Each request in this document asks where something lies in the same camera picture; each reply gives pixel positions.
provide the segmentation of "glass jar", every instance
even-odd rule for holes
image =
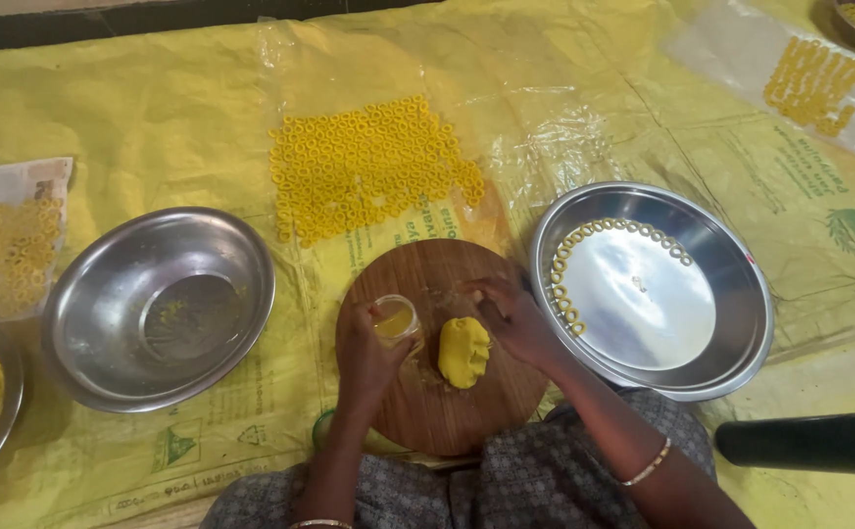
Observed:
[[[387,348],[398,345],[409,336],[415,337],[411,353],[416,353],[424,347],[424,332],[414,305],[403,295],[382,295],[374,301],[378,307],[378,315],[374,316],[374,333],[378,340]]]

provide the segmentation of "yellow dough ball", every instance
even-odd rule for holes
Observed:
[[[476,318],[453,318],[440,330],[438,366],[454,387],[466,390],[486,373],[489,334]]]

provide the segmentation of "patterned clothing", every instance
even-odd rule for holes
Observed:
[[[655,391],[620,396],[715,478],[708,434],[691,413]],[[199,529],[287,527],[306,471],[300,464],[238,479]],[[569,405],[542,423],[489,438],[478,469],[439,475],[421,465],[365,456],[356,489],[360,529],[645,526],[600,464],[594,441]]]

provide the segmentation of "gold bangle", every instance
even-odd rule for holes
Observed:
[[[287,529],[299,529],[300,527],[310,527],[311,525],[328,525],[329,527],[340,527],[341,529],[352,529],[352,525],[339,522],[338,520],[307,520],[305,522],[297,522]]]
[[[665,438],[665,446],[662,448],[660,454],[656,456],[656,459],[654,459],[652,463],[649,463],[649,466],[643,469],[643,472],[636,475],[636,477],[634,477],[630,481],[624,481],[620,485],[623,485],[624,487],[630,487],[631,485],[636,485],[637,483],[643,481],[647,475],[651,475],[653,471],[656,470],[656,467],[659,466],[660,463],[662,463],[662,460],[665,459],[665,457],[669,454],[669,448],[671,446],[672,440],[669,438]]]

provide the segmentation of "wooden cutting board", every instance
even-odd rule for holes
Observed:
[[[408,298],[423,325],[424,348],[401,365],[374,420],[374,429],[388,439],[425,454],[462,456],[478,452],[487,436],[523,425],[535,412],[548,379],[509,356],[495,338],[487,372],[472,388],[451,386],[437,367],[443,324],[465,316],[483,321],[457,285],[485,276],[519,284],[514,265],[491,250],[456,239],[430,239],[398,246],[374,260],[346,294],[337,327],[353,304],[385,294]]]

